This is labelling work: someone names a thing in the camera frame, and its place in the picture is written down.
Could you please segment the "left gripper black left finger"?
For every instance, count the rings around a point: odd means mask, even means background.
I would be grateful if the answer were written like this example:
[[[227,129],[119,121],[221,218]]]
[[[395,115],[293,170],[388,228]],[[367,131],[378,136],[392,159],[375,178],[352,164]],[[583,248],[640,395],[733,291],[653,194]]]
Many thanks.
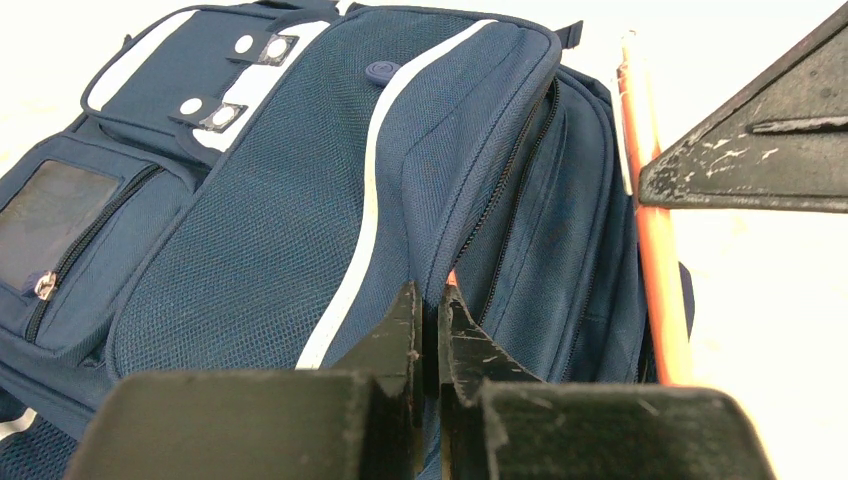
[[[422,468],[422,307],[318,370],[142,372],[90,422],[69,479],[412,479]]]

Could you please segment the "orange pen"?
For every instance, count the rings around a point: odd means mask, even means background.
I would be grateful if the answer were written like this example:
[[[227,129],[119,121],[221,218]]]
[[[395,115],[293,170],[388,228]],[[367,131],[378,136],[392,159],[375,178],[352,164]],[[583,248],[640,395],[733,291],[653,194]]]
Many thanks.
[[[660,153],[648,63],[639,35],[621,38],[617,69],[621,131],[638,225],[639,248],[658,380],[693,382],[692,353],[673,222],[669,210],[639,199],[640,174]]]
[[[452,269],[449,272],[448,277],[446,279],[446,284],[449,285],[449,286],[452,286],[452,287],[456,287],[456,288],[459,287],[458,277],[457,277],[455,269]]]

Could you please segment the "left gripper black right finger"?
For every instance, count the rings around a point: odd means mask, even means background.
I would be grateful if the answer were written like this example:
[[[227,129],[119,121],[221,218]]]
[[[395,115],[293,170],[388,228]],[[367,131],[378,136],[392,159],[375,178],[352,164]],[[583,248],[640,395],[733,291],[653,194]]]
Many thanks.
[[[446,479],[771,479],[739,404],[714,389],[551,384],[471,318],[459,289],[438,314]]]

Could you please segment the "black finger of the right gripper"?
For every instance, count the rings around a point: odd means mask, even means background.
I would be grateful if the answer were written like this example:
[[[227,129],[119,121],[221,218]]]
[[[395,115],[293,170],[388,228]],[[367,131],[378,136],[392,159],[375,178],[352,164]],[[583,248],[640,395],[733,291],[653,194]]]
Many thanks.
[[[645,166],[669,209],[847,211],[847,8]]]

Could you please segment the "navy blue backpack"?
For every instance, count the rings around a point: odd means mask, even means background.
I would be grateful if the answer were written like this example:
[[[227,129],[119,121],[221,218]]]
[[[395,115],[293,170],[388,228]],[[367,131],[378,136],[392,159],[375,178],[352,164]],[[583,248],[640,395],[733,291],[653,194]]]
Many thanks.
[[[195,6],[1,179],[1,475],[58,479],[150,370],[339,361],[414,282],[538,377],[657,379],[609,90],[582,26],[333,1]]]

